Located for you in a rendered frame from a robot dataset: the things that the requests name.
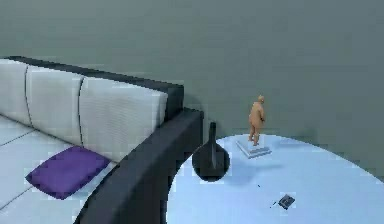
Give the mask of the black long-necked vase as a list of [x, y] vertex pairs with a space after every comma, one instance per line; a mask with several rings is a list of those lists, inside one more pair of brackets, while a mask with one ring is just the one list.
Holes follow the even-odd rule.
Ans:
[[229, 166], [229, 153], [216, 142], [216, 123], [211, 122], [208, 141], [192, 155], [192, 167], [201, 180], [216, 182], [225, 176]]

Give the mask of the round pale blue table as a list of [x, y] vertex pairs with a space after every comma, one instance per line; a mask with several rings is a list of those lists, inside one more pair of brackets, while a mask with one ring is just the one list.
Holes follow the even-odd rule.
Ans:
[[[384, 183], [357, 165], [309, 143], [261, 139], [267, 155], [248, 159], [238, 135], [217, 141], [231, 158], [226, 175], [205, 182], [186, 160], [167, 204], [167, 224], [384, 224]], [[295, 202], [278, 205], [284, 195]]]

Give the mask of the small dark grey box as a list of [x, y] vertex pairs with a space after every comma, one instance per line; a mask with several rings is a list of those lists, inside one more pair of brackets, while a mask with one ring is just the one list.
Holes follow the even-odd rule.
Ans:
[[286, 194], [279, 200], [278, 205], [287, 210], [294, 202], [295, 199], [292, 196]]

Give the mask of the black and white sofa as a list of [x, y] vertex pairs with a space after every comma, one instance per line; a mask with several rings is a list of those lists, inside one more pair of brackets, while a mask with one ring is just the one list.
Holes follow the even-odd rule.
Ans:
[[[0, 58], [0, 224], [165, 224], [172, 180], [203, 140], [178, 84]], [[109, 165], [64, 200], [25, 177], [72, 146]]]

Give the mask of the orange figure statue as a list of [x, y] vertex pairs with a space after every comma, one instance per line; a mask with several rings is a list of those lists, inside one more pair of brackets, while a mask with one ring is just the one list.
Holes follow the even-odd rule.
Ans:
[[238, 137], [235, 141], [237, 147], [245, 155], [246, 158], [255, 158], [270, 152], [268, 146], [260, 138], [261, 131], [265, 123], [263, 95], [259, 95], [258, 99], [252, 104], [249, 113], [250, 131], [247, 137]]

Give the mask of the purple cushion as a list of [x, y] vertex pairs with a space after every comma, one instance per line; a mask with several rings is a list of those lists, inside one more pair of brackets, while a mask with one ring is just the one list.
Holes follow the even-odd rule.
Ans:
[[89, 183], [110, 163], [96, 152], [72, 146], [32, 170], [25, 179], [40, 191], [64, 200]]

